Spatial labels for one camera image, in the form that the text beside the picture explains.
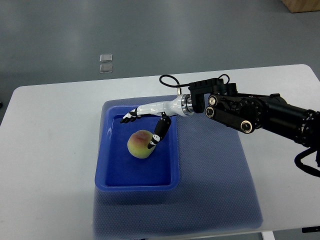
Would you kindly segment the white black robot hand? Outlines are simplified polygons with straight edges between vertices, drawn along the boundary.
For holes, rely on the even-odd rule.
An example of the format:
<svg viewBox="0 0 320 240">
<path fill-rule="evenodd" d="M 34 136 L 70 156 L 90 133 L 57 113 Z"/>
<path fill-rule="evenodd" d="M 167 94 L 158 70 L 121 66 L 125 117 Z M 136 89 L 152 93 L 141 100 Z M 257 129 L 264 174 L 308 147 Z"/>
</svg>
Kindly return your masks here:
<svg viewBox="0 0 320 240">
<path fill-rule="evenodd" d="M 172 116 L 188 117 L 193 114 L 191 96 L 189 94 L 181 94 L 172 101 L 160 101 L 140 105 L 124 115 L 120 122 L 122 124 L 127 124 L 148 115 L 159 116 L 160 119 L 158 120 L 152 138 L 147 145 L 147 148 L 151 149 L 166 136 L 172 123 Z"/>
</svg>

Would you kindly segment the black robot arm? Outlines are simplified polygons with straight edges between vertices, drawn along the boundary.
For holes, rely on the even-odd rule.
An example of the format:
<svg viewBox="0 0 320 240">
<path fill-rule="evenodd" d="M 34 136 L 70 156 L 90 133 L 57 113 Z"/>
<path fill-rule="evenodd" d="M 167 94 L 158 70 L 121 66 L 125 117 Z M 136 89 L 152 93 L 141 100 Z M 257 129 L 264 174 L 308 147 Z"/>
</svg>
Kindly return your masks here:
<svg viewBox="0 0 320 240">
<path fill-rule="evenodd" d="M 235 83 L 224 83 L 221 78 L 192 82 L 192 109 L 239 132 L 250 134 L 264 129 L 303 145 L 295 165 L 305 173 L 319 177 L 320 169 L 306 165 L 303 158 L 316 154 L 320 162 L 320 113 L 288 104 L 280 94 L 238 93 Z"/>
</svg>

